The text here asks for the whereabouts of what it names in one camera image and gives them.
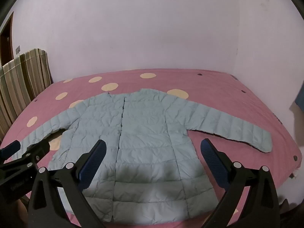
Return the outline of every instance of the blue object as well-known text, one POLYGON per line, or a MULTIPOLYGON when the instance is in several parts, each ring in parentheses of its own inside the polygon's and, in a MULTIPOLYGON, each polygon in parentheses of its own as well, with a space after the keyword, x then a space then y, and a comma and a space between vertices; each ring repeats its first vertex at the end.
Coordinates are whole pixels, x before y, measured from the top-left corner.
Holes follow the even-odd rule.
POLYGON ((230 187, 229 172, 215 150, 216 149, 212 144, 210 144, 209 140, 202 140, 201 153, 217 184, 227 191, 230 187))
POLYGON ((0 150, 0 158, 2 160, 8 160, 13 154, 17 153, 21 148, 20 142, 15 140, 11 144, 7 145, 0 150))
POLYGON ((79 172, 78 189, 80 190, 80 192, 90 186, 100 164, 102 163, 105 157, 106 152, 106 143, 103 140, 98 140, 98 142, 93 147, 93 151, 90 151, 90 156, 88 160, 79 172))
POLYGON ((304 85, 302 86, 297 98, 295 99, 295 103, 304 112, 304 85))

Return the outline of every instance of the beige dot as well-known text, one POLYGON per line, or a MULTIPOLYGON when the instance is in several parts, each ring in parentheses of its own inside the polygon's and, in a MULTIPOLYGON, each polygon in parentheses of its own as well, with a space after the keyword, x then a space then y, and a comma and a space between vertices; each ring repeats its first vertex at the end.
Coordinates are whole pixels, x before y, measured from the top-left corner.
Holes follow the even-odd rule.
POLYGON ((150 78, 155 77, 156 74, 153 74, 153 73, 144 73, 144 74, 141 74, 140 76, 141 76, 141 78, 143 78, 143 79, 150 79, 150 78))
POLYGON ((67 96, 67 93, 60 93, 60 94, 56 97, 56 100, 61 100, 61 99, 63 99, 65 96, 67 96))
POLYGON ((94 82, 100 81, 101 79, 102 79, 102 77, 96 76, 96 77, 90 79, 89 82, 90 82, 90 83, 94 83, 94 82))
POLYGON ((52 134, 47 138, 50 144, 51 151, 57 151, 59 149, 61 138, 62 138, 62 132, 52 134))
POLYGON ((115 90, 117 87, 118 87, 117 83, 109 83, 109 84, 103 85, 101 90, 112 91, 112 90, 115 90))
POLYGON ((29 127, 33 126, 33 125, 35 124, 36 121, 37 121, 37 117, 34 116, 34 117, 32 117, 32 118, 28 121, 28 123, 27 123, 26 126, 29 128, 29 127))
POLYGON ((174 95, 174 96, 178 96, 183 99, 187 99, 189 97, 188 93, 186 93, 185 91, 180 90, 180 89, 172 89, 172 90, 169 90, 167 93, 174 95))
POLYGON ((72 79, 67 79, 67 80, 65 80, 63 83, 67 83, 67 82, 69 82, 69 81, 71 81, 72 79))
POLYGON ((77 100, 77 101, 71 103, 70 106, 69 106, 69 108, 73 108, 75 105, 77 105, 78 103, 80 103, 80 102, 82 102, 82 101, 83 101, 83 99, 77 100))

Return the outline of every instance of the striped headboard cover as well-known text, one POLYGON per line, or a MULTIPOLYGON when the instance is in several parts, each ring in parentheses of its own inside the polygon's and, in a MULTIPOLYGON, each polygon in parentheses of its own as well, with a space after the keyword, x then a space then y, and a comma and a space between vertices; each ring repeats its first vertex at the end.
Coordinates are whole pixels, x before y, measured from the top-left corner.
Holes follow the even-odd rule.
POLYGON ((0 143, 20 113, 51 83, 48 56, 41 49, 0 68, 0 143))

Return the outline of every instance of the mattress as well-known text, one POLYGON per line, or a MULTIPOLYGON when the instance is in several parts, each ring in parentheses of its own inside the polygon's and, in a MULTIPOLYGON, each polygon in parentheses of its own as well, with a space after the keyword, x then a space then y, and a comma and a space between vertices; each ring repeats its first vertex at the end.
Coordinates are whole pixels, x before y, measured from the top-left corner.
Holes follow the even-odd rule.
MULTIPOLYGON (((215 147, 225 152, 231 161, 239 161, 247 168, 259 169, 267 165, 272 173, 276 187, 300 166, 302 155, 297 144, 277 117, 247 87, 235 77, 207 70, 144 69, 96 74, 57 82, 38 95, 16 119, 7 132, 1 147, 14 140, 23 140, 33 130, 55 115, 74 106, 78 102, 103 92, 112 94, 130 93, 141 88, 151 88, 198 102, 243 120, 249 121, 272 136, 273 149, 263 153, 242 142, 229 141, 211 134, 188 131, 197 155, 214 186, 218 199, 224 190, 217 186, 210 170, 200 154, 200 142, 209 138, 215 147)), ((59 135, 51 138, 51 151, 38 163, 47 166, 60 146, 59 135)), ((244 206, 248 189, 245 189, 230 222, 238 219, 244 206)), ((201 227, 208 214, 194 219, 153 227, 201 227)), ((69 214, 72 222, 77 219, 69 214)))

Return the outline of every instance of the screw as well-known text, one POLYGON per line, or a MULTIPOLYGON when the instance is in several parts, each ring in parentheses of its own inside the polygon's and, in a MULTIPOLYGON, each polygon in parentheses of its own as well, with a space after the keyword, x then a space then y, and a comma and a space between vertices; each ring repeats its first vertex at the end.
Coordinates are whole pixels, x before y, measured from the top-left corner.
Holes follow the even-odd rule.
POLYGON ((41 167, 40 169, 39 169, 39 173, 44 173, 45 172, 45 167, 41 167))
POLYGON ((70 162, 70 163, 67 163, 65 167, 67 169, 71 169, 73 166, 74 166, 74 163, 70 162))
POLYGON ((262 169, 263 169, 263 171, 269 171, 269 168, 268 168, 266 165, 264 165, 264 166, 262 167, 262 169))
POLYGON ((240 162, 234 162, 233 165, 234 165, 235 168, 241 168, 242 167, 242 164, 240 162))

